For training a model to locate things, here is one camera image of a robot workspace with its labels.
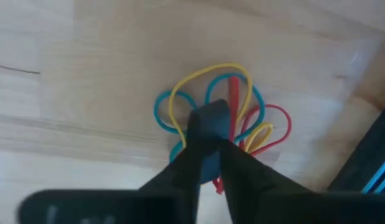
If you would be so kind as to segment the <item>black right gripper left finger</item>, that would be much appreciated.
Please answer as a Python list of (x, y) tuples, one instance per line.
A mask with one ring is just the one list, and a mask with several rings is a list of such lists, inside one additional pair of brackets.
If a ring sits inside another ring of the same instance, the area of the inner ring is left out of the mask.
[(201, 178), (202, 150), (189, 146), (138, 189), (144, 196), (144, 221), (195, 223)]

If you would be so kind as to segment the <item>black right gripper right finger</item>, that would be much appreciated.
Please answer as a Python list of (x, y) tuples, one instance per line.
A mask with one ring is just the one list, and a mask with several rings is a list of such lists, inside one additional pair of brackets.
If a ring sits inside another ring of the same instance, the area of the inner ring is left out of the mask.
[(311, 219), (310, 190), (228, 141), (220, 144), (219, 151), (233, 223), (292, 223)]

